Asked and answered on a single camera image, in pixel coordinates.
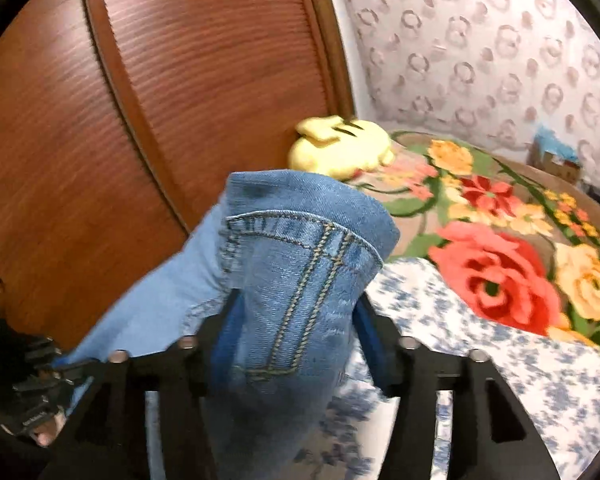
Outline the person's left hand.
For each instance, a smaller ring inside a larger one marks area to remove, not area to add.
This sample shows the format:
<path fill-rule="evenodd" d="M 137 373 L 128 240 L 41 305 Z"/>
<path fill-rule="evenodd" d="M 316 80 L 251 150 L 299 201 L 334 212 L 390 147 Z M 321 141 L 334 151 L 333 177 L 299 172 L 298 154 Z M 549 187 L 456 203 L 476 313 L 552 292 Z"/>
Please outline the person's left hand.
<path fill-rule="evenodd" d="M 54 417 L 47 422 L 43 422 L 30 431 L 30 436 L 34 442 L 41 448 L 48 448 L 64 429 L 67 421 L 67 415 L 64 410 L 60 410 Z"/>

